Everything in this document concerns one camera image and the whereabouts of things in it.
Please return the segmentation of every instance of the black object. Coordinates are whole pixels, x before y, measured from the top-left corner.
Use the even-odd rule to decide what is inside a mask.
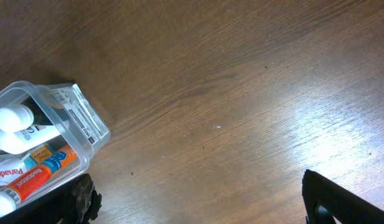
[[[98,216],[98,195],[89,174],[64,184],[24,207],[0,218],[0,224],[87,224]]]
[[[28,107],[34,115],[33,125],[53,125],[45,113],[40,109],[40,106],[29,96],[22,102],[22,105]]]
[[[302,179],[308,224],[384,223],[384,211],[343,189],[317,172],[306,170]]]

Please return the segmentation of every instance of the barcode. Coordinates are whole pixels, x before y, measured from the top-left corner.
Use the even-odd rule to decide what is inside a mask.
[[[67,104],[67,100],[62,96],[62,94],[59,93],[59,91],[57,90],[53,90],[52,91],[54,93],[54,95],[56,96],[56,98],[64,105],[64,104]]]
[[[84,124],[80,121],[80,118],[78,118],[78,116],[75,115],[74,111],[72,109],[69,109],[68,112],[73,116],[75,122],[77,122],[77,124],[80,126],[80,128],[84,129],[85,128]]]

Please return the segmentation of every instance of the wooden table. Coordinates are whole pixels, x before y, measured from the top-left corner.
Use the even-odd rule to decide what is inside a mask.
[[[384,1],[2,1],[0,90],[112,131],[94,223],[304,223],[312,169],[384,209]]]

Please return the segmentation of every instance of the plastic container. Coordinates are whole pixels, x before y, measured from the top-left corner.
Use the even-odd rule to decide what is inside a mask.
[[[92,157],[110,138],[107,125],[90,106],[77,84],[45,86],[25,81],[14,82],[0,91],[0,108],[20,103],[29,96],[60,131],[78,158],[35,191],[21,206],[84,173]]]

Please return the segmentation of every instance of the container lid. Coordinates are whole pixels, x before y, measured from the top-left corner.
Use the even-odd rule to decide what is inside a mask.
[[[14,133],[28,128],[34,122],[30,108],[21,105],[9,105],[0,108],[0,128],[8,133]]]
[[[16,204],[13,199],[0,191],[0,218],[13,212],[16,209]]]

